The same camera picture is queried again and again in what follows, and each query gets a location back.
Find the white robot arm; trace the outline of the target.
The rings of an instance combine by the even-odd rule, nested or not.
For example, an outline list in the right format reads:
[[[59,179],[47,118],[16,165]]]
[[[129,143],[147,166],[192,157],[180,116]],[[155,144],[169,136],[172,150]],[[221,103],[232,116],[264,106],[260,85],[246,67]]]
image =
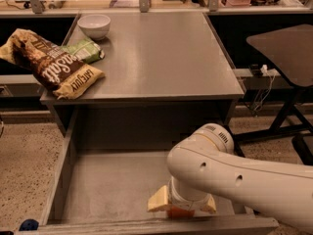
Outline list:
[[[216,212],[220,196],[313,233],[313,168],[236,156],[221,125],[208,123],[175,145],[167,156],[169,182],[148,200],[150,212],[175,207]]]

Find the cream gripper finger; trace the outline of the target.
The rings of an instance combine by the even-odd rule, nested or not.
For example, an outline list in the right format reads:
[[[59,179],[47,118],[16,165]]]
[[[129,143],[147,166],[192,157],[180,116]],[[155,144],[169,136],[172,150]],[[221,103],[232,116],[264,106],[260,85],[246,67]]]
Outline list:
[[[168,187],[161,186],[148,200],[148,212],[166,212],[170,210]]]
[[[204,198],[200,210],[202,212],[216,213],[216,204],[211,194]]]

